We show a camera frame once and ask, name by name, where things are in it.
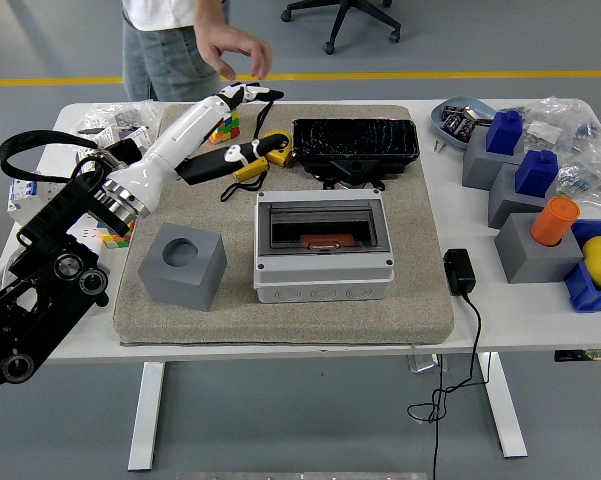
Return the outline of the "person's left hand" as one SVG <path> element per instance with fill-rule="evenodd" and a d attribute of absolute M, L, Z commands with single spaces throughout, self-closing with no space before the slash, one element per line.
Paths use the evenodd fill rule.
<path fill-rule="evenodd" d="M 222 55 L 225 52 L 241 54 L 251 59 L 250 75 L 264 80 L 272 67 L 273 55 L 270 45 L 263 39 L 219 22 L 194 24 L 196 45 L 202 59 L 227 80 L 235 80 L 237 74 Z"/>

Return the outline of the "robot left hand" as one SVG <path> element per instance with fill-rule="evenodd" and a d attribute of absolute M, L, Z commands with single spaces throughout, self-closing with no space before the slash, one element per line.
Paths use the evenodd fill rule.
<path fill-rule="evenodd" d="M 220 90 L 190 107 L 172 123 L 142 159 L 110 173 L 103 189 L 103 203 L 124 223 L 153 213 L 164 187 L 183 179 L 190 185 L 214 180 L 249 165 L 287 142 L 283 134 L 240 145 L 197 153 L 211 133 L 240 104 L 251 101 L 275 101 L 284 96 L 278 90 L 258 84 L 237 83 Z"/>

